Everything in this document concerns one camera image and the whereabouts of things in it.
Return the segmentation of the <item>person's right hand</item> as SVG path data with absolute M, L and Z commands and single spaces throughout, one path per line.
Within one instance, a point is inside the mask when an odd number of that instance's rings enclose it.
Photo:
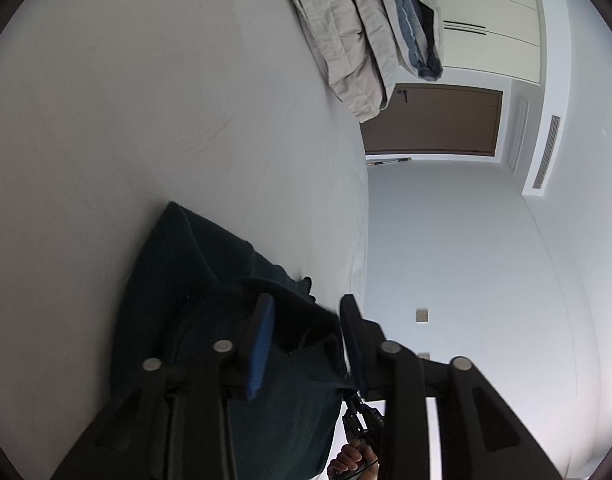
M 341 479 L 344 474 L 350 474 L 353 479 L 376 480 L 379 469 L 379 459 L 372 447 L 365 440 L 351 440 L 330 461 L 327 475 L 329 479 Z

